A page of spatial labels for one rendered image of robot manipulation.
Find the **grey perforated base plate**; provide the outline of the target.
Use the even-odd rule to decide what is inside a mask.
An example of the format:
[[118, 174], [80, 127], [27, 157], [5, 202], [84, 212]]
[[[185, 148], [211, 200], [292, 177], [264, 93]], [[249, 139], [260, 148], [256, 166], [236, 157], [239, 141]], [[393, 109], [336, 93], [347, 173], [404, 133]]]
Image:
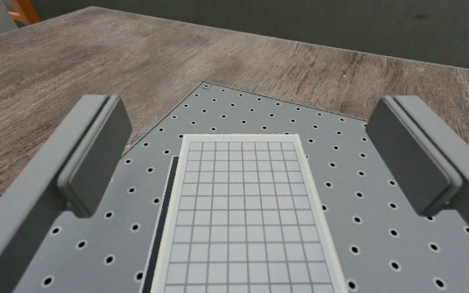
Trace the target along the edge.
[[14, 293], [139, 293], [184, 134], [298, 134], [348, 293], [469, 293], [469, 227], [418, 216], [368, 120], [201, 81], [120, 158], [97, 212], [60, 212]]

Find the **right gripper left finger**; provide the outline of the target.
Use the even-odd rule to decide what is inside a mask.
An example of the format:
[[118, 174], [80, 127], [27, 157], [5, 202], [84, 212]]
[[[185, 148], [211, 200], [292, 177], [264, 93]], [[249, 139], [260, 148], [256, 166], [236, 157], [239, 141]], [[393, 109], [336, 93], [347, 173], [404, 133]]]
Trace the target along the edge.
[[60, 212], [91, 218], [133, 131], [122, 98], [85, 94], [0, 198], [0, 293], [13, 293]]

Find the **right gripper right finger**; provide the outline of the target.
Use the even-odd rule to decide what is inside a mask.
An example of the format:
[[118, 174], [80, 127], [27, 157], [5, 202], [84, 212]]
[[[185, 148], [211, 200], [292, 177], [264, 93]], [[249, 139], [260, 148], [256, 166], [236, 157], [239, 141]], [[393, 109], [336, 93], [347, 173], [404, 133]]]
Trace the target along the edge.
[[384, 95], [365, 131], [414, 211], [469, 226], [469, 146], [418, 96]]

